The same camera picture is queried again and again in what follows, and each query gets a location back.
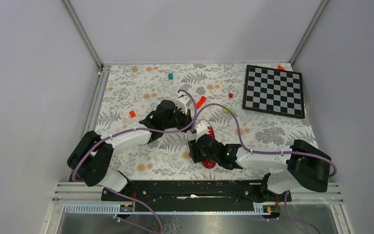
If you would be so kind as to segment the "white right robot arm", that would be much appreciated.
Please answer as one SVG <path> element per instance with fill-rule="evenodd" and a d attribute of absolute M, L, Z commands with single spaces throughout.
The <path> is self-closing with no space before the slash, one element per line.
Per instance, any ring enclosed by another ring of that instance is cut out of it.
<path fill-rule="evenodd" d="M 227 169 L 266 167 L 277 173 L 263 176 L 260 194 L 271 201 L 288 190 L 303 187 L 313 192 L 327 191 L 329 177 L 336 171 L 332 159 L 304 140 L 291 146 L 265 150 L 247 150 L 241 144 L 222 144 L 209 134 L 188 142 L 194 163 L 214 161 Z"/>

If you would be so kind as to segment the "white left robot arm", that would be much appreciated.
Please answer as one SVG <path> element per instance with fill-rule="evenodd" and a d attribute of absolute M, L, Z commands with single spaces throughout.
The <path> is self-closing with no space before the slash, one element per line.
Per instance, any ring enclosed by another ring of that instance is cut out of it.
<path fill-rule="evenodd" d="M 132 190 L 129 180 L 109 167 L 113 154 L 147 145 L 163 134 L 187 132 L 191 128 L 189 106 L 192 103 L 186 95 L 178 97 L 176 102 L 165 99 L 132 129 L 110 136 L 88 131 L 67 159 L 72 178 L 82 180 L 89 187 L 109 188 L 119 200 L 128 199 Z"/>

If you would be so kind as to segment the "red canvas sneaker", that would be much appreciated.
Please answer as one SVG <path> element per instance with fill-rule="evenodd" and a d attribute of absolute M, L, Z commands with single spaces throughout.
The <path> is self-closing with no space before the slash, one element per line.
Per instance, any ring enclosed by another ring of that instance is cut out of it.
<path fill-rule="evenodd" d="M 200 119 L 197 122 L 197 124 L 195 126 L 195 131 L 196 131 L 195 141 L 196 141 L 197 145 L 198 145 L 197 140 L 200 137 L 202 137 L 203 135 L 208 135 L 211 138 L 215 137 L 211 124 L 205 119 Z M 207 156 L 205 155 L 205 153 L 203 153 L 203 151 L 200 150 L 200 149 L 199 149 L 199 154 L 200 154 L 200 156 L 197 160 L 201 162 L 201 164 L 203 165 L 204 168 L 206 168 L 207 170 L 210 170 L 210 169 L 213 169 L 216 166 L 216 162 L 208 159 Z"/>

